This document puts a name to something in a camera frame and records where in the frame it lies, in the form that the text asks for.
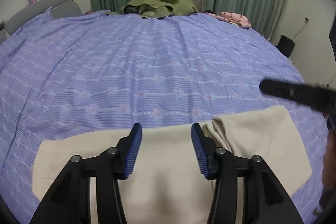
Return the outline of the person's right hand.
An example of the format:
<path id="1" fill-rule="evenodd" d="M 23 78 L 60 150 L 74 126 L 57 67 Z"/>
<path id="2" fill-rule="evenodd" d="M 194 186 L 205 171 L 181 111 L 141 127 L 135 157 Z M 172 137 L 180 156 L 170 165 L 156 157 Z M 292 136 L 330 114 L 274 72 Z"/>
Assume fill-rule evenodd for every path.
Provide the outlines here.
<path id="1" fill-rule="evenodd" d="M 323 191 L 319 204 L 324 208 L 335 191 L 335 115 L 329 115 L 327 118 L 327 136 L 326 151 L 323 156 L 322 184 Z"/>

